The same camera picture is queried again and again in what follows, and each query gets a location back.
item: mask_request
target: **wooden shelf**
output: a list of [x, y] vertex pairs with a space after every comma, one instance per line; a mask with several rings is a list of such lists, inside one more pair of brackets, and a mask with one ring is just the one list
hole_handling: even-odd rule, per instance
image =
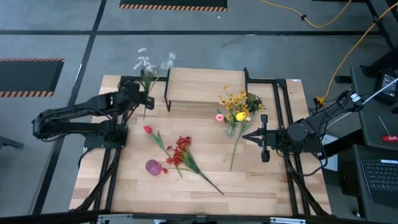
[[172, 68], [169, 77], [167, 99], [174, 102], [218, 103], [221, 88], [228, 85], [228, 92], [244, 90], [244, 72], [196, 68]]

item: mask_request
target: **gray floor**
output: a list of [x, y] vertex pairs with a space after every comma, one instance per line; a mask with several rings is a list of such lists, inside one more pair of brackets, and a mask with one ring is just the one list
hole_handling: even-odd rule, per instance
[[[344, 6], [336, 2], [280, 0], [308, 15], [316, 24], [329, 21]], [[132, 11], [118, 8], [108, 0], [100, 30], [315, 30], [295, 14], [268, 6], [259, 0], [229, 0], [228, 12]], [[387, 9], [374, 1], [378, 13]], [[100, 1], [7, 0], [0, 5], [1, 29], [91, 30]], [[393, 42], [398, 40], [392, 16], [386, 26]], [[325, 30], [366, 30], [372, 18], [364, 4], [351, 5], [341, 19]], [[55, 95], [52, 98], [0, 98], [0, 135], [25, 143], [23, 150], [4, 147], [0, 151], [0, 217], [27, 215], [37, 193], [50, 143], [32, 136], [30, 121], [41, 111], [65, 106], [86, 49], [87, 35], [0, 35], [0, 58], [65, 58]], [[132, 69], [137, 49], [147, 47], [153, 62], [169, 52], [177, 55], [176, 67], [242, 70], [253, 77], [299, 78], [307, 103], [323, 95], [335, 68], [358, 37], [281, 37], [241, 35], [102, 35], [97, 36], [88, 61], [77, 102], [96, 95], [103, 75], [135, 75]], [[367, 38], [348, 58], [340, 75], [349, 75], [353, 65], [369, 64], [388, 51], [381, 38]], [[350, 85], [334, 83], [330, 97]], [[353, 114], [330, 129], [344, 135], [359, 128]], [[77, 175], [77, 160], [83, 138], [66, 138], [44, 206], [45, 213], [67, 211]], [[341, 194], [339, 187], [327, 186], [332, 211], [338, 217], [354, 218], [354, 198]]]

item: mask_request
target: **red tulip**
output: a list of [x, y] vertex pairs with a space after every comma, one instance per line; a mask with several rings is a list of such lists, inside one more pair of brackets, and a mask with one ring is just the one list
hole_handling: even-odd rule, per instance
[[145, 127], [144, 127], [144, 130], [145, 130], [145, 132], [148, 133], [148, 134], [152, 133], [152, 128], [149, 127], [149, 126], [145, 126]]

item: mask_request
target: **keyboard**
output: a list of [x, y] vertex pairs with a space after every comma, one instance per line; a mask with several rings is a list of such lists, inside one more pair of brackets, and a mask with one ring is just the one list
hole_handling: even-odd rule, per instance
[[373, 159], [361, 164], [372, 201], [398, 207], [398, 161]]

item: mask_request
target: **yellow cable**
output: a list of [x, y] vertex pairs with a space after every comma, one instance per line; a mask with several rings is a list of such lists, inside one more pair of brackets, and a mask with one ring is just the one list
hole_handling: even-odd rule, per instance
[[[392, 5], [389, 9], [387, 9], [383, 14], [381, 14], [381, 16], [379, 17], [379, 19], [383, 18], [392, 8], [398, 6], [398, 3], [395, 3], [394, 5]], [[348, 58], [348, 56], [352, 53], [352, 51], [362, 42], [362, 40], [366, 37], [366, 35], [373, 29], [373, 27], [376, 25], [376, 23], [373, 23], [369, 29], [362, 35], [362, 37], [360, 38], [360, 40], [354, 45], [353, 48], [351, 48], [351, 50], [349, 50], [349, 52], [346, 54], [346, 56], [344, 57], [343, 61], [341, 61], [341, 63], [339, 64], [339, 66], [337, 67], [335, 73], [333, 74], [333, 76], [330, 79], [329, 85], [328, 85], [328, 90], [326, 91], [326, 94], [324, 97], [317, 97], [318, 102], [322, 105], [325, 102], [325, 98], [329, 95], [329, 91], [330, 91], [330, 87], [331, 84], [333, 83], [333, 79], [335, 78], [336, 74], [338, 73], [339, 69], [341, 68], [341, 66], [344, 64], [344, 62], [346, 61], [346, 59]]]
[[[290, 10], [290, 11], [293, 11], [293, 12], [297, 13], [297, 14], [300, 15], [300, 16], [303, 16], [303, 14], [301, 14], [301, 13], [298, 12], [297, 10], [292, 9], [292, 8], [290, 8], [290, 7], [281, 6], [281, 5], [274, 4], [274, 3], [271, 3], [271, 2], [265, 1], [265, 0], [260, 0], [260, 1], [262, 1], [262, 2], [264, 2], [264, 3], [267, 3], [267, 4], [270, 4], [271, 6], [280, 7], [280, 8], [282, 8], [282, 9], [288, 9], [288, 10]], [[307, 23], [309, 23], [311, 26], [315, 27], [315, 28], [324, 28], [324, 27], [330, 25], [332, 22], [334, 22], [334, 21], [346, 10], [346, 8], [349, 6], [349, 4], [351, 3], [351, 1], [353, 1], [353, 0], [349, 0], [349, 1], [347, 2], [346, 6], [337, 14], [337, 16], [335, 16], [330, 22], [326, 23], [325, 25], [317, 26], [317, 25], [312, 24], [307, 18], [304, 18], [304, 20], [305, 20]]]

